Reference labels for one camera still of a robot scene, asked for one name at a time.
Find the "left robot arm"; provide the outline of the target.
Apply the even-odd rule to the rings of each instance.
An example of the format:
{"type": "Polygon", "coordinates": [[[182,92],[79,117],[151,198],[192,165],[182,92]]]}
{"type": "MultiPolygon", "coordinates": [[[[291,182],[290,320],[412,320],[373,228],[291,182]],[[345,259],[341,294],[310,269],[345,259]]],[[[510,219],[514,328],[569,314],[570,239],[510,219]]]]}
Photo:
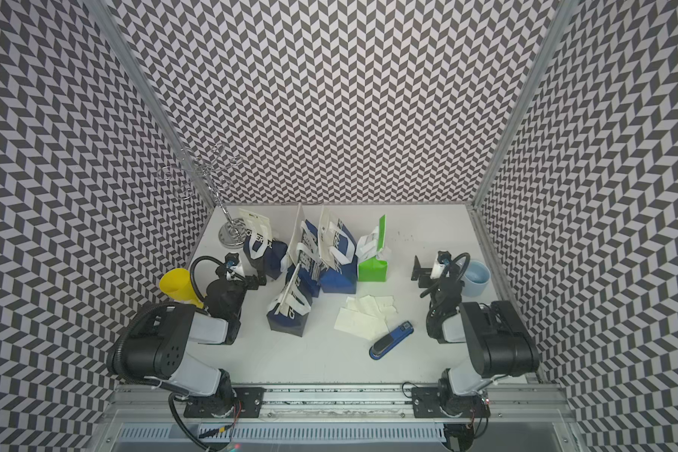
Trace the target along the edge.
{"type": "Polygon", "coordinates": [[[205,292],[198,289],[193,267],[161,278],[169,301],[139,310],[109,350],[107,368],[127,383],[168,391],[171,405],[184,404],[185,418],[256,418],[265,389],[233,385],[227,370],[200,361],[189,347],[233,344],[247,292],[267,279],[244,275],[234,254],[208,261],[217,276],[205,292]]]}

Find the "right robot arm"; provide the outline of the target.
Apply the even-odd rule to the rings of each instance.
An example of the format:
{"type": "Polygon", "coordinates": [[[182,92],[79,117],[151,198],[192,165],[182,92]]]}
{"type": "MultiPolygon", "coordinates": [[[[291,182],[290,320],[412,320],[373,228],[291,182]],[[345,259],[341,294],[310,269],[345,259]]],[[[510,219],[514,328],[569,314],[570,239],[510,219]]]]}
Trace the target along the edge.
{"type": "Polygon", "coordinates": [[[540,353],[512,303],[474,300],[491,278],[467,252],[439,252],[431,267],[414,260],[411,280],[423,290],[420,297],[429,299],[429,338],[467,347],[467,357],[444,370],[436,386],[412,388],[415,417],[487,419],[489,386],[538,370],[540,353]]]}

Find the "blue black stapler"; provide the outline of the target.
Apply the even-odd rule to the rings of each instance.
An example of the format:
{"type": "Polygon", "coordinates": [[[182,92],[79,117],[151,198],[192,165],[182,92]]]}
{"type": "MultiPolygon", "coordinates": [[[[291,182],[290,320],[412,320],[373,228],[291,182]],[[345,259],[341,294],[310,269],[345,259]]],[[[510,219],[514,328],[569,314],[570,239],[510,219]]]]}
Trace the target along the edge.
{"type": "Polygon", "coordinates": [[[390,333],[380,337],[380,339],[369,348],[369,357],[375,361],[382,359],[389,351],[413,333],[414,325],[412,325],[410,321],[402,322],[395,329],[390,331],[390,333]]]}

